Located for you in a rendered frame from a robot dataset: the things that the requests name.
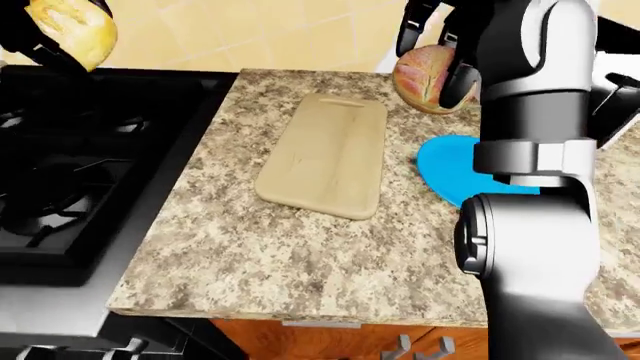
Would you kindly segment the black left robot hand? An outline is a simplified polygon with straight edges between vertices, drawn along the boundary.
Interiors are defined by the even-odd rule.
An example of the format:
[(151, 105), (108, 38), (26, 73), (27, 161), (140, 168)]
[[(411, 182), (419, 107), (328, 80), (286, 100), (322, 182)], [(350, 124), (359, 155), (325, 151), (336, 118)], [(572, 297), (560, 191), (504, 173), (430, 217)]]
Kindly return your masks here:
[(57, 71), (93, 71), (117, 38), (106, 0), (0, 0), (0, 47)]

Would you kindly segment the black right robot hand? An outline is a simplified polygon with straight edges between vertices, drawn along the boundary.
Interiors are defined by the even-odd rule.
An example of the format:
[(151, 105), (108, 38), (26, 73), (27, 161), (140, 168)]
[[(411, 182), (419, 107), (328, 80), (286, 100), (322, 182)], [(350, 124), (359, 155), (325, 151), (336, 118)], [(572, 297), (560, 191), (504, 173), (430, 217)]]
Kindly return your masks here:
[(399, 59), (409, 50), (417, 49), (415, 46), (428, 20), (442, 4), (452, 6), (453, 10), (445, 17), (435, 45), (455, 50), (445, 86), (455, 80), (471, 77), (471, 68), (477, 71), (480, 86), (476, 48), (481, 33), (494, 13), (489, 0), (408, 0), (397, 35), (396, 56)]

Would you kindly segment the pale yellow bread loaf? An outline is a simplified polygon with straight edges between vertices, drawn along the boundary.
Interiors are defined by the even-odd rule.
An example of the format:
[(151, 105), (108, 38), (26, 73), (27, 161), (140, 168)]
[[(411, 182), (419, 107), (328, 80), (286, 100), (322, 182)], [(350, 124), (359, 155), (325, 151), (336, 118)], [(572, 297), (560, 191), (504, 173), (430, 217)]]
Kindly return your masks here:
[(36, 27), (25, 53), (61, 71), (94, 71), (114, 50), (118, 30), (106, 0), (29, 0), (24, 10)]

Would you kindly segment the round brown crusty bread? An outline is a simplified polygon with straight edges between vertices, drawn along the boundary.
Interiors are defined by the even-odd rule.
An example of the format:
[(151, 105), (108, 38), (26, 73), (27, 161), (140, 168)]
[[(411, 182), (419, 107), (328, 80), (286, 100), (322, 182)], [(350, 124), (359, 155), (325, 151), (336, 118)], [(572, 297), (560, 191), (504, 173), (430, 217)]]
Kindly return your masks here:
[(396, 92), (423, 113), (444, 115), (460, 110), (476, 95), (479, 79), (477, 71), (471, 68), (471, 77), (445, 86), (454, 54), (455, 50), (441, 45), (409, 50), (392, 71)]

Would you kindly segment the wooden cutting board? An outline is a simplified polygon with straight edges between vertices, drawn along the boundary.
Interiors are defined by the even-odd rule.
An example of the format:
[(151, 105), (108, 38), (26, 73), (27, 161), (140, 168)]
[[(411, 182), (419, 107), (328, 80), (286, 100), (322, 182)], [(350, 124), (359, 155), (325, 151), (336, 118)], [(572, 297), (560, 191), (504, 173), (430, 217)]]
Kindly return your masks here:
[(255, 181), (271, 203), (361, 221), (378, 207), (387, 110), (378, 101), (309, 94)]

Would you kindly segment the blue plate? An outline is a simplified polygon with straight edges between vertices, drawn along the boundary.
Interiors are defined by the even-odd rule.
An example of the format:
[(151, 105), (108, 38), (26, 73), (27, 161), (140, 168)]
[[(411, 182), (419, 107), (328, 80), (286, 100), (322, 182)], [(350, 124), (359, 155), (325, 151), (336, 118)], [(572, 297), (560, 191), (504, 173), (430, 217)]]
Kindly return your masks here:
[(505, 185), (489, 174), (473, 170), (477, 137), (445, 135), (426, 141), (417, 152), (416, 167), (426, 185), (439, 197), (459, 209), (478, 194), (539, 195), (540, 188)]

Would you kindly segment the black gas stove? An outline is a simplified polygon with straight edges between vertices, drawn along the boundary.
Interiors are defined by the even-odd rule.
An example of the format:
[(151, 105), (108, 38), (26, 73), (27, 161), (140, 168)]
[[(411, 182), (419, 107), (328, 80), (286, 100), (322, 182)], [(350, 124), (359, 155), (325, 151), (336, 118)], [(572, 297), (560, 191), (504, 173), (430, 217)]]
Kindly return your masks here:
[(245, 360), (204, 318), (107, 307), (236, 74), (0, 68), (0, 360)]

